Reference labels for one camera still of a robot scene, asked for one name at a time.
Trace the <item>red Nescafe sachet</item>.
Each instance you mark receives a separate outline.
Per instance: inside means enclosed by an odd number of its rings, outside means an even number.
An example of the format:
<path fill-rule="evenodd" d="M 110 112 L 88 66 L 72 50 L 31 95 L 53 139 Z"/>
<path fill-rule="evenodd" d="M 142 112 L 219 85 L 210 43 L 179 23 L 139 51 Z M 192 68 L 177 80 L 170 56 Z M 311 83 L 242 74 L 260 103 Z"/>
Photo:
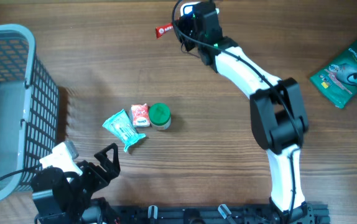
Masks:
<path fill-rule="evenodd" d="M 157 39 L 161 38 L 164 34 L 166 34 L 171 29 L 173 29 L 173 25 L 172 25 L 171 22 L 166 24 L 166 25 L 156 27 L 155 28 L 155 36 L 156 36 L 156 38 Z"/>

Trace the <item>light green wipes packet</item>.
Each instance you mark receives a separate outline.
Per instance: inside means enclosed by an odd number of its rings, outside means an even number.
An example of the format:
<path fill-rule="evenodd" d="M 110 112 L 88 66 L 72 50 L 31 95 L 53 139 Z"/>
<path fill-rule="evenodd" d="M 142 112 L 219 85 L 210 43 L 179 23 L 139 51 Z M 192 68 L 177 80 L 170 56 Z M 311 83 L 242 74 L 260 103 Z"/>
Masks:
<path fill-rule="evenodd" d="M 123 142 L 124 152 L 126 153 L 129 152 L 131 146 L 146 137 L 145 134 L 137 132 L 124 109 L 108 118 L 102 127 L 113 133 Z"/>

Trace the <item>red white small packet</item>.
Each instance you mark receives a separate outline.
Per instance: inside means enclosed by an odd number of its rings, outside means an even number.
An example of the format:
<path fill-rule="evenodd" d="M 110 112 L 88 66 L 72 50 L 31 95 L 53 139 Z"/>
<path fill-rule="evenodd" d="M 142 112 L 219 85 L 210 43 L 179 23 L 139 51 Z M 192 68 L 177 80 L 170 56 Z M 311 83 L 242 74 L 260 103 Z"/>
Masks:
<path fill-rule="evenodd" d="M 149 107 L 146 103 L 143 105 L 131 105 L 129 115 L 135 128 L 145 128 L 151 125 Z"/>

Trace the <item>green lidded jar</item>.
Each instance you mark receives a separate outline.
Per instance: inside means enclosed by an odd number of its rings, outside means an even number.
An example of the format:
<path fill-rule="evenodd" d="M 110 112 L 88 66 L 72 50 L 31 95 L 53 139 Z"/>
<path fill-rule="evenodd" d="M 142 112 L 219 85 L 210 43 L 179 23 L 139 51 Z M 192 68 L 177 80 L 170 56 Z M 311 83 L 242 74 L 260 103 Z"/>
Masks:
<path fill-rule="evenodd" d="M 156 130 L 166 130 L 171 124 L 170 108 L 164 103 L 156 103 L 149 108 L 151 126 Z"/>

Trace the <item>green 3M gloves packet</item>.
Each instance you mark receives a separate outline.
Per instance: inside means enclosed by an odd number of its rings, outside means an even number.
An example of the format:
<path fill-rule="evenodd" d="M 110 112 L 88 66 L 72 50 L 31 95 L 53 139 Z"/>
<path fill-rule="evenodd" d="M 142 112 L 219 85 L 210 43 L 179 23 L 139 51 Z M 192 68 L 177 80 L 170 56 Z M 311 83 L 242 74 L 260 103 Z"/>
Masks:
<path fill-rule="evenodd" d="M 357 94 L 357 39 L 310 77 L 336 107 L 343 109 Z"/>

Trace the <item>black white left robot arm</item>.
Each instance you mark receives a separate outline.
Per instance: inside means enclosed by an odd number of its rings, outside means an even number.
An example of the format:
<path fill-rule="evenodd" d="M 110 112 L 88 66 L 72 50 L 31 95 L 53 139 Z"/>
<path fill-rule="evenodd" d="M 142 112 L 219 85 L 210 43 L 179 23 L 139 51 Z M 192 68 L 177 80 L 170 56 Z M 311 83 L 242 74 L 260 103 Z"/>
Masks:
<path fill-rule="evenodd" d="M 38 210 L 36 223 L 119 223 L 119 215 L 105 198 L 95 192 L 117 178 L 121 168 L 118 146 L 110 144 L 94 157 L 100 162 L 74 162 L 78 151 L 72 141 L 64 141 L 41 158 L 39 171 L 31 180 L 32 199 Z"/>

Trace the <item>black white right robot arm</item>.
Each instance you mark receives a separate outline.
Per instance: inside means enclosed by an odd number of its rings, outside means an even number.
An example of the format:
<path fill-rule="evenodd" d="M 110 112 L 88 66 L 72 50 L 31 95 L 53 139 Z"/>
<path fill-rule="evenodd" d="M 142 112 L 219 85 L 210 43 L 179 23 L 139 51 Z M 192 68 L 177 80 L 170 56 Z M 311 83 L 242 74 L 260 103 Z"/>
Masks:
<path fill-rule="evenodd" d="M 300 183 L 300 153 L 308 118 L 299 84 L 273 76 L 256 65 L 231 38 L 222 34 L 216 11 L 172 18 L 187 52 L 198 50 L 202 62 L 232 81 L 249 99 L 251 130 L 266 151 L 272 179 L 272 219 L 296 223 L 308 206 Z"/>

